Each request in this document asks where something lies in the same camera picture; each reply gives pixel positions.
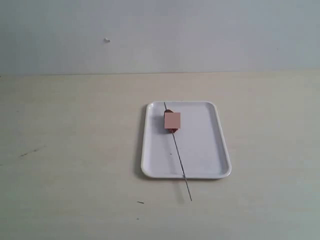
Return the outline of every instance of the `small cube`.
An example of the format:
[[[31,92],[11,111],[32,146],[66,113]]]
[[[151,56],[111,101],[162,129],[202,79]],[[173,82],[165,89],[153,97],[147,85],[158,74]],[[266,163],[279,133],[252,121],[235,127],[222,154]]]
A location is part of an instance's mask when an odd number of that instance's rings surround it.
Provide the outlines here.
[[[180,112],[165,112],[164,113],[164,128],[179,129],[181,128],[181,113]]]

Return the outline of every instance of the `white wall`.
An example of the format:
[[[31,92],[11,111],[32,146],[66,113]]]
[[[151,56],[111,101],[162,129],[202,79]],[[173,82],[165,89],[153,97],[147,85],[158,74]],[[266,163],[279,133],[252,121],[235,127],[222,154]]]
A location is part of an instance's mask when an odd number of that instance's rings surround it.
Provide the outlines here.
[[[7,0],[0,34],[2,74],[320,67],[319,0]]]

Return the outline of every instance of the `tray rim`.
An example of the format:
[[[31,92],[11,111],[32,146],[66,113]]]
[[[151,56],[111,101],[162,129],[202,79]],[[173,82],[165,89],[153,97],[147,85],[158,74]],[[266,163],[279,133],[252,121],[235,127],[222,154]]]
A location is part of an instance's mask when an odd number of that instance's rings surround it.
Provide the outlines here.
[[[164,100],[164,101],[153,101],[151,103],[149,103],[146,106],[146,111],[145,111],[145,117],[144,117],[144,128],[143,128],[143,141],[142,141],[142,153],[141,153],[141,171],[143,172],[143,174],[145,176],[147,176],[148,178],[152,178],[152,179],[183,179],[183,176],[153,176],[152,174],[150,174],[145,168],[144,168],[144,164],[145,164],[145,158],[144,158],[144,153],[146,150],[146,129],[147,129],[147,123],[149,123],[149,119],[148,119],[148,113],[149,113],[149,109],[150,106],[152,104],[155,103],[206,103],[206,104],[210,104],[213,106],[214,109],[214,113],[216,115],[216,120],[217,120],[217,124],[219,127],[219,131],[220,131],[220,135],[221,135],[221,140],[222,140],[222,145],[223,145],[223,149],[225,152],[225,158],[226,158],[226,163],[227,163],[227,171],[224,174],[216,174],[216,175],[212,175],[212,177],[186,177],[187,179],[203,179],[203,180],[215,180],[215,179],[223,179],[225,177],[228,177],[231,174],[232,171],[232,166],[231,166],[231,161],[230,161],[230,157],[229,157],[229,153],[228,153],[228,149],[227,149],[227,144],[226,144],[226,140],[225,140],[225,136],[222,130],[222,126],[220,123],[220,118],[219,118],[219,113],[218,113],[218,108],[217,106],[212,103],[211,101],[206,101],[206,100],[196,100],[196,101],[191,101],[191,100],[186,100],[186,101],[175,101],[175,100]]]

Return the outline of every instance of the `brown object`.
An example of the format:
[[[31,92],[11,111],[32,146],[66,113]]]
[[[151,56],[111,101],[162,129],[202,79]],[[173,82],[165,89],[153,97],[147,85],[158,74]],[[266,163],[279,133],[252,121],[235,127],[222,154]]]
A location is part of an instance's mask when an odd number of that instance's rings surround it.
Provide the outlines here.
[[[166,116],[166,114],[165,113],[174,113],[172,110],[170,110],[170,109],[166,109],[165,111],[164,111],[164,115]],[[165,122],[165,127],[164,128],[166,128],[166,129],[168,129],[168,132],[170,133],[170,134],[174,134],[179,128],[167,128],[166,127],[166,122]]]

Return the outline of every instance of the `dark mark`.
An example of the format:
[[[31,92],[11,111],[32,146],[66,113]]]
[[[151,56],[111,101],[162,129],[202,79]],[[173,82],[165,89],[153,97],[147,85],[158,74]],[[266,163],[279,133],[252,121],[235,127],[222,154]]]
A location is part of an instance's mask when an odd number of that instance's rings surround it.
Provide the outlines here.
[[[36,149],[34,149],[34,150],[32,150],[32,151],[28,151],[28,152],[20,155],[20,158],[21,158],[21,157],[24,157],[24,156],[26,156],[26,155],[28,155],[28,154],[30,154],[30,153],[38,152],[39,150],[41,150],[41,149],[43,149],[43,148],[45,148],[45,147],[46,147],[46,145],[44,145],[44,146],[42,146],[42,147],[38,147],[38,148],[36,148]]]

